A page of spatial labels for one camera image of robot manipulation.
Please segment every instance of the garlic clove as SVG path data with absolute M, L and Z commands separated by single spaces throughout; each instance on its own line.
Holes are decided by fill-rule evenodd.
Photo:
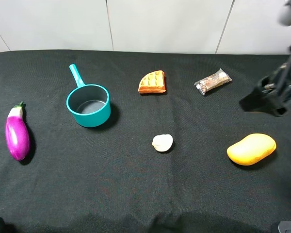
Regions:
M 157 135 L 153 138 L 152 146 L 159 152 L 165 152 L 171 148 L 173 141 L 170 134 Z

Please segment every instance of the mango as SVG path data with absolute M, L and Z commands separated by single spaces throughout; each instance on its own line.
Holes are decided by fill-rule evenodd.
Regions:
M 273 153 L 276 142 L 270 136 L 262 133 L 253 133 L 227 149 L 229 158 L 244 166 L 257 163 Z

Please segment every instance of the eggplant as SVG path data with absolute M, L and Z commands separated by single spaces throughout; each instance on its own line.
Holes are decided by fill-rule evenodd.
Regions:
M 21 102 L 15 105 L 5 123 L 5 139 L 11 156 L 17 160 L 23 160 L 30 150 L 30 140 L 27 127 L 23 121 L 23 105 Z

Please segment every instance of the green stem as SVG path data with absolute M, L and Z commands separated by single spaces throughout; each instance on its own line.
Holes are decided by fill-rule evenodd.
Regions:
M 24 102 L 22 101 L 19 104 L 15 105 L 14 108 L 18 108 L 18 107 L 21 107 L 22 108 L 23 105 L 24 105 Z

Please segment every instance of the plastic wrapper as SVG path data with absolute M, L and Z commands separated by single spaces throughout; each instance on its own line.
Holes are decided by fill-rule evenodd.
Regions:
M 194 86 L 199 90 L 202 95 L 216 87 L 232 81 L 228 74 L 222 69 L 219 69 L 215 74 L 212 74 L 202 80 L 194 83 Z

